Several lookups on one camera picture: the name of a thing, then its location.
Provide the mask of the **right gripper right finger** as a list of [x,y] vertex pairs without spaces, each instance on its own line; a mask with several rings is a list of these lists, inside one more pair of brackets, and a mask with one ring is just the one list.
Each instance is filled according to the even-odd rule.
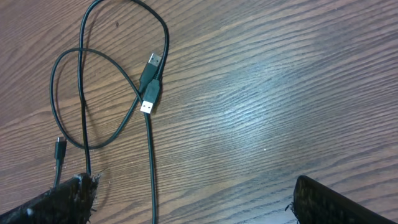
[[306,175],[297,178],[287,208],[299,224],[396,224]]

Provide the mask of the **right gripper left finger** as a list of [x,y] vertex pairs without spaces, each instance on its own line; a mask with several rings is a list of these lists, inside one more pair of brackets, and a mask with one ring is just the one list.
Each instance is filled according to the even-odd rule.
[[2,224],[88,223],[100,175],[78,174],[1,215]]

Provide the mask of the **black USB cable long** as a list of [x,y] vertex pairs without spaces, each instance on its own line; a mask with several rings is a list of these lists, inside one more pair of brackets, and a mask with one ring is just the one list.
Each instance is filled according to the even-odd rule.
[[[90,4],[88,9],[86,10],[80,27],[80,38],[79,38],[79,53],[78,53],[78,91],[80,96],[81,103],[81,125],[82,125],[82,133],[83,133],[83,148],[85,152],[85,162],[86,162],[86,171],[88,174],[91,173],[91,160],[90,160],[90,149],[88,144],[88,133],[86,128],[86,100],[83,90],[83,52],[85,51],[83,48],[83,40],[84,40],[84,31],[86,26],[86,21],[90,12],[94,9],[96,5],[98,5],[102,0],[95,0]],[[152,138],[152,128],[150,124],[150,114],[151,111],[154,110],[158,98],[161,92],[161,84],[162,84],[162,75],[165,68],[165,63],[167,60],[168,52],[169,52],[169,30],[164,22],[164,20],[156,13],[152,8],[143,3],[140,0],[132,0],[133,2],[139,4],[144,9],[149,11],[162,25],[164,30],[164,51],[160,61],[157,62],[157,70],[152,78],[148,79],[146,82],[140,82],[140,90],[136,91],[137,99],[141,102],[140,111],[144,113],[146,128],[147,128],[147,142],[148,142],[148,150],[149,150],[149,165],[150,165],[150,181],[151,181],[151,195],[152,195],[152,223],[157,223],[157,215],[158,215],[158,203],[157,203],[157,189],[156,189],[156,176],[155,176],[155,154],[153,147],[153,138]]]

